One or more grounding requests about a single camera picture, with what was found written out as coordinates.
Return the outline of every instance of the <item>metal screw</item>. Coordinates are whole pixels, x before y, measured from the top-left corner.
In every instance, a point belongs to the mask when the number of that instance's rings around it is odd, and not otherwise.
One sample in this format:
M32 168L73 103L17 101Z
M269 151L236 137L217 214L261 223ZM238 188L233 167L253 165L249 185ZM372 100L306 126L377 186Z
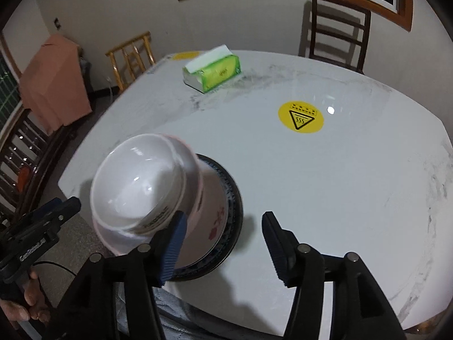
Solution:
M100 253L93 253L90 256L90 261L93 263L99 262L102 258L102 255Z
M355 252L349 252L348 254L346 254L346 257L348 258L348 260L353 262L357 262L360 259L359 255Z
M140 252L140 253L146 253L148 252L149 250L151 249L151 247L149 246L149 244L140 244L137 248L137 250Z
M302 253L308 253L311 251L311 248L310 245L302 243L297 246L297 250Z

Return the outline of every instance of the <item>white bowl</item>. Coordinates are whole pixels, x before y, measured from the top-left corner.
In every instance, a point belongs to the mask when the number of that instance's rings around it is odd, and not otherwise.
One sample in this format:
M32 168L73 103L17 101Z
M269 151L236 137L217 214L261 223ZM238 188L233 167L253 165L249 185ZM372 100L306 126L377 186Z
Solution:
M184 189L185 173L171 142L137 135L97 170L90 191L93 219L108 230L151 233L173 215Z
M186 237L188 237L200 218L199 209L202 198L203 178L198 164L198 157L183 141L170 135L163 136L172 143L181 160L181 166L186 176L185 192L176 209L183 211L187 215ZM169 222L170 219L158 226L155 232L168 226ZM93 226L99 239L116 256L127 254L141 243L149 242L151 239L151 235L140 236L106 229L94 218Z

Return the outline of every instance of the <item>gray fabric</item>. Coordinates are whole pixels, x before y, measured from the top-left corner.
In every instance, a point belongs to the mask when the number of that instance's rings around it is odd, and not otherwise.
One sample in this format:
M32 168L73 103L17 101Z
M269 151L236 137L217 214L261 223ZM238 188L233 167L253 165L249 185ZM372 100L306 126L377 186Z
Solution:
M128 334L124 284L116 286L116 318L118 329ZM280 340L280 336L264 334L234 325L211 316L163 289L154 288L156 305L167 340Z

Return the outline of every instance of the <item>black triangle symbol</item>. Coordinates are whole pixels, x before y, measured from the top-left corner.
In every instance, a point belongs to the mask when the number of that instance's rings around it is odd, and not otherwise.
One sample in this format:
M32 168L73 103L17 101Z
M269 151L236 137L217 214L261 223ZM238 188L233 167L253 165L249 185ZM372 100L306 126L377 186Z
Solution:
M314 117L312 116L301 114L300 112L293 110L289 110L289 114L291 115L291 119L293 119L294 128L296 128L296 130L303 128L314 120Z

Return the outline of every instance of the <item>table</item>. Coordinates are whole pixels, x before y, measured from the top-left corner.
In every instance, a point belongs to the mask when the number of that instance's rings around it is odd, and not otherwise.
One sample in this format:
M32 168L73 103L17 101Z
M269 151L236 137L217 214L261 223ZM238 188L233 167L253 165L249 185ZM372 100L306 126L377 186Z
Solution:
M235 52L243 73L208 94L184 85L187 61L167 56L126 90L82 142L58 185L82 201L101 161L122 141L167 133L219 162L244 204L239 241L212 273L165 289L233 323L281 335L294 295L278 280L261 233L265 211L323 254L358 252L404 328L453 294L453 149L441 121L388 86L319 61ZM280 106L304 101L320 131L296 132ZM326 285L321 339L330 327Z

